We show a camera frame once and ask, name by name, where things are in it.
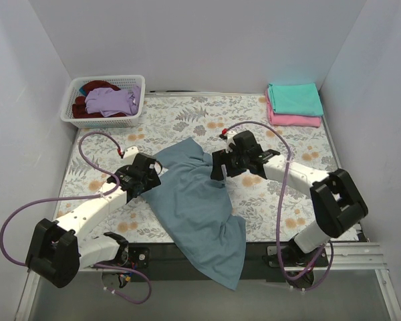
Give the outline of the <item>floral patterned table mat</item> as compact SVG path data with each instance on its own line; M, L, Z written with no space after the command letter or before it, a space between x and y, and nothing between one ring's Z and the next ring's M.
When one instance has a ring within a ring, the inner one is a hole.
M95 193L106 181L106 172L120 166L117 144L155 154L190 137L212 153L224 147L219 135L230 125L250 130L265 150L291 153L295 162L315 169L337 169L324 127L275 126L268 130L267 122L263 95L148 97L138 126L105 129L93 136L86 130L79 132L62 194ZM280 183L244 173L229 179L227 190L233 214L245 220L248 241L287 241L314 220L310 198L286 187L280 199Z

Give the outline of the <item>folded teal t-shirt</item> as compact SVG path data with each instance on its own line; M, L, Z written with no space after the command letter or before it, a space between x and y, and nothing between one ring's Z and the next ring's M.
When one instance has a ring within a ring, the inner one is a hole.
M268 85L268 95L276 114L321 117L323 106L315 83Z

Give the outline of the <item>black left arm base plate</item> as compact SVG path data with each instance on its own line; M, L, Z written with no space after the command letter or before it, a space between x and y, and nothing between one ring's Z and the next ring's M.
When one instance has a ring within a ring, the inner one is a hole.
M131 245L127 247L118 259L118 266L135 270L146 269L150 263L150 248Z

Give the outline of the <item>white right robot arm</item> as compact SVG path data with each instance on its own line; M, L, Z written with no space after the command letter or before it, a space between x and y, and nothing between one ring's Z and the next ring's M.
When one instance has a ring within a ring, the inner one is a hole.
M222 181L249 171L263 179L282 182L309 196L315 220L295 235L281 253L284 259L300 263L321 245L339 238L368 214L368 207L349 172L321 171L289 162L276 150L263 150L249 130L223 130L226 148L213 153L211 179Z

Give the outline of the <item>dark red garment in basket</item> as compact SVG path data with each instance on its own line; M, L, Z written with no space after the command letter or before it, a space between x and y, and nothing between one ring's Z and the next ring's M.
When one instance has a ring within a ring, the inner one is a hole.
M111 88L114 91L120 90L119 87L110 84L109 82L103 81L103 80L94 80L91 82L88 82L87 84L83 85L84 90L86 91L86 94L88 95L92 90L98 89L98 88ZM72 104L72 112L73 112L73 117L74 118L103 118L104 116L100 112L94 112L89 114L88 111L86 110L86 103L85 99L86 96L78 96L74 103Z

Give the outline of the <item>white plastic laundry basket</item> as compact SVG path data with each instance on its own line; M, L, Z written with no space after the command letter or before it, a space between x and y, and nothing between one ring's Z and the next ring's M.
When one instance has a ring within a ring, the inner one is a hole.
M76 98L82 95L80 92L82 86L94 80L106 81L122 90L128 91L131 91L134 86L138 86L141 90L138 112L134 116L125 117L75 118L72 112L72 105L76 102ZM61 120L64 122L69 122L75 127L81 129L123 128L138 126L144 105L145 89L145 78L141 75L87 76L74 78L70 82L61 102Z

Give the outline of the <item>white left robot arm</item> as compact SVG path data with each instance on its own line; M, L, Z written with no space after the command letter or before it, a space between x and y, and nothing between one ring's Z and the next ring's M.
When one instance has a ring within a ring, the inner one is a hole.
M111 212L160 185L156 159L136 147L124 154L124 165L89 199L70 213L42 219L33 232L26 266L57 288L67 286L84 268L97 263L122 266L128 262L129 243L114 232L87 240L86 236Z

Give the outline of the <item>blue-grey t-shirt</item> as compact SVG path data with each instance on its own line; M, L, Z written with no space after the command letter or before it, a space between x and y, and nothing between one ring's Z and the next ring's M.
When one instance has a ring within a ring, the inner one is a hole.
M143 199L199 272L236 290L245 260L246 223L233 215L225 182L210 178L212 156L187 138L155 157L166 171Z

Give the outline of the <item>lilac t-shirt in basket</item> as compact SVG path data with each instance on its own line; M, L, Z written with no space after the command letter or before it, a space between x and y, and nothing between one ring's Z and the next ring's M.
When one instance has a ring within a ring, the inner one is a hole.
M132 90L93 89L85 99L86 112L99 113L106 118L117 114L135 116L138 113L141 93L139 86L134 86Z

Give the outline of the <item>aluminium front frame rail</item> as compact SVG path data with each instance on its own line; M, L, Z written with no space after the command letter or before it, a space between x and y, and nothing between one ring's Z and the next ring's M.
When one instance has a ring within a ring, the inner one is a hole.
M379 243L335 242L332 270L387 270Z

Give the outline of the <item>folded pink t-shirt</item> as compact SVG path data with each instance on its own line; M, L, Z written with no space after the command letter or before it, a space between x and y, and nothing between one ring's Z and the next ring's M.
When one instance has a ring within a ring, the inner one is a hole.
M265 99L267 103L267 118L269 123L274 126L308 126L314 128L321 126L320 117L274 113L268 90L265 91Z

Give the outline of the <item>teal garment in basket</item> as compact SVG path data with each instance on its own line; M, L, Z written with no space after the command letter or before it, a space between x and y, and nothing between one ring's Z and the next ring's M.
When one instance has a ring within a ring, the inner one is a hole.
M83 96L86 96L86 95L87 95L87 94L86 94L86 91L84 90L84 87L83 87L83 86L79 89L79 92L80 92Z

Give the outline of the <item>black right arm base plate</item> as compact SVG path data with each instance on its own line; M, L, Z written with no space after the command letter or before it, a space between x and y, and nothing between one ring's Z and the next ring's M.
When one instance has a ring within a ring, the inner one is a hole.
M285 268L305 268L313 261L313 257L316 253L316 249L309 253L296 253L292 249L288 249L286 244L281 246L281 257ZM267 266L278 268L277 247L275 245L268 246L266 254L262 256L262 260ZM318 258L314 261L313 267L324 268L327 267L328 264L329 259L327 258L326 251L323 249Z

